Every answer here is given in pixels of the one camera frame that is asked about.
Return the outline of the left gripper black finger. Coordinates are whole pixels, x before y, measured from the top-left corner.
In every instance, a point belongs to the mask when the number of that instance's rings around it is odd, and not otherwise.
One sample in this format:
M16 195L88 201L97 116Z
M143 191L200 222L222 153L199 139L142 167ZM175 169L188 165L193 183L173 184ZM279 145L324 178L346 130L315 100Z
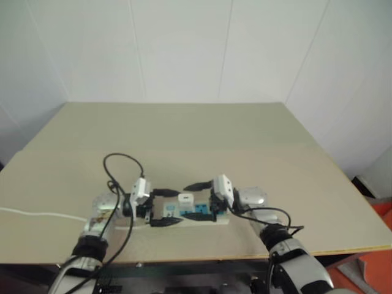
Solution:
M169 227L182 222L182 218L177 217L163 217L161 219L151 219L149 224L151 227Z
M179 191L173 189L153 189L151 193L160 197L177 197L180 194Z

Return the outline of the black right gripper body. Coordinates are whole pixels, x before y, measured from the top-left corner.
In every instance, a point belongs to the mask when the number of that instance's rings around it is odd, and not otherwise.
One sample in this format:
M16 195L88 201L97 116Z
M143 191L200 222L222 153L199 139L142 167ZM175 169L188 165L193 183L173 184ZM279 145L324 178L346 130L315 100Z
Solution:
M212 215L212 221L217 221L217 215L227 210L227 201L221 200L213 190L210 192L209 210Z

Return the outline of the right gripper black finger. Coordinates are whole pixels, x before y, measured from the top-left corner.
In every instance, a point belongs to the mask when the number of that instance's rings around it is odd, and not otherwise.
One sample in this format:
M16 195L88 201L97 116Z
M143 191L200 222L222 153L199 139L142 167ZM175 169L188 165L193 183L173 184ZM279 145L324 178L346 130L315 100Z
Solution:
M214 216L212 214L186 213L183 217L193 221L214 221Z
M186 186L183 190L184 191L202 191L205 189L212 188L212 185L213 185L212 181L194 183L194 184Z

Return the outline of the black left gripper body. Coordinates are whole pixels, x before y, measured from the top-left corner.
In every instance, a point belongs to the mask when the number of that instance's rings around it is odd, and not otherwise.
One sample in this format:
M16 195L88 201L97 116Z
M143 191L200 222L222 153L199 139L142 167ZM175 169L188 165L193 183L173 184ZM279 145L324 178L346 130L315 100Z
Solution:
M151 220L151 215L153 213L153 201L154 195L149 194L148 196L142 196L136 199L136 215L139 218L149 222Z

